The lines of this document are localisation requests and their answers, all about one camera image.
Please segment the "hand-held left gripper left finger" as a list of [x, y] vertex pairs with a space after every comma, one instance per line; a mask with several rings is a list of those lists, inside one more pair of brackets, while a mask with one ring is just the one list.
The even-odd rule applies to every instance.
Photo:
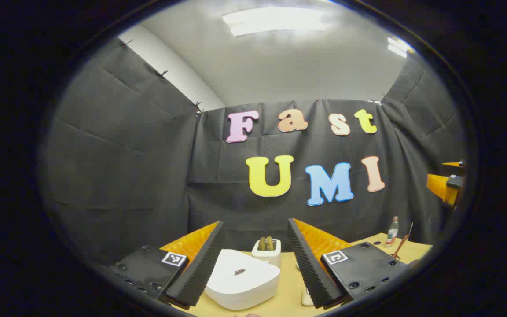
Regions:
[[187, 310], [211, 277], [223, 246], [223, 226], [216, 221], [162, 247], [140, 246], [108, 269], [133, 289]]

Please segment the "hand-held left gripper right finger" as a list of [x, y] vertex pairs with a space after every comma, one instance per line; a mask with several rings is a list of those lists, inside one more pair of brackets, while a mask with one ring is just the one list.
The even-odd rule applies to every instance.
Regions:
[[288, 219], [287, 234], [316, 308], [360, 299], [410, 268], [372, 243], [352, 245], [298, 219]]

